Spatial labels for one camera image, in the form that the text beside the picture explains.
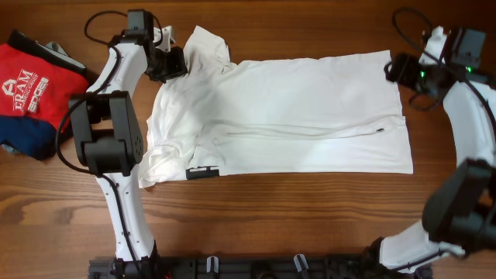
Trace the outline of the white t-shirt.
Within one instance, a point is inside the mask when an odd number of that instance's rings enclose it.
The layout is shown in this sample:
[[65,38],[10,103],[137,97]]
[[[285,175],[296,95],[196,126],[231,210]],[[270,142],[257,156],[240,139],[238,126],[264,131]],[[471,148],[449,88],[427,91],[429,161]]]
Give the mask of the white t-shirt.
[[184,55],[188,72],[160,87],[147,120],[141,188],[192,174],[413,172],[388,51],[235,64],[196,26]]

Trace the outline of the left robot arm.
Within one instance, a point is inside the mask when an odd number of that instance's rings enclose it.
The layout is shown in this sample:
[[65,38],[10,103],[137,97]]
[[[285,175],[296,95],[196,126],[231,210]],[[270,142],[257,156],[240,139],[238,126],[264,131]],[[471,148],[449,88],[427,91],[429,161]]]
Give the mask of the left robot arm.
[[90,278],[165,278],[167,271],[145,218],[138,186],[143,138],[132,96],[142,74],[165,82],[187,71],[172,39],[115,36],[96,82],[69,102],[78,170],[95,176],[110,214],[115,256],[93,260]]

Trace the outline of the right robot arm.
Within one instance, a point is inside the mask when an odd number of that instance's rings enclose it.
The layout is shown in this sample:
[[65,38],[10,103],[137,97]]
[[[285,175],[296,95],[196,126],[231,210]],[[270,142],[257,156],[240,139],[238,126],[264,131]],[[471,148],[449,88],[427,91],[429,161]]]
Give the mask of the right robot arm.
[[419,222],[374,241],[351,270],[359,278],[426,278],[444,257],[465,259],[495,248],[495,86],[470,67],[425,64],[405,53],[384,69],[397,82],[442,103],[456,170],[427,200]]

